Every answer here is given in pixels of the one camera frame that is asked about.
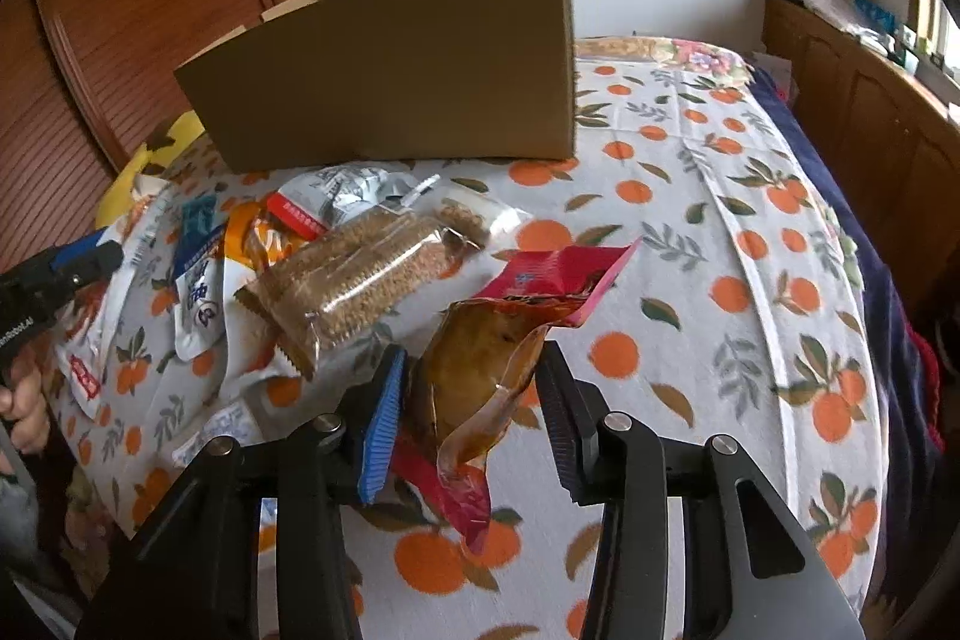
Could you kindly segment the person's hand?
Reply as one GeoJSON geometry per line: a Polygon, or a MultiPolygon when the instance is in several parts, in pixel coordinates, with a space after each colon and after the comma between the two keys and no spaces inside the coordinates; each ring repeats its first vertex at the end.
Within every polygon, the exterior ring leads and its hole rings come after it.
{"type": "Polygon", "coordinates": [[[25,346],[8,369],[2,388],[2,417],[11,422],[10,437],[21,455],[36,455],[49,442],[50,419],[43,393],[43,372],[34,347],[25,346]]]}

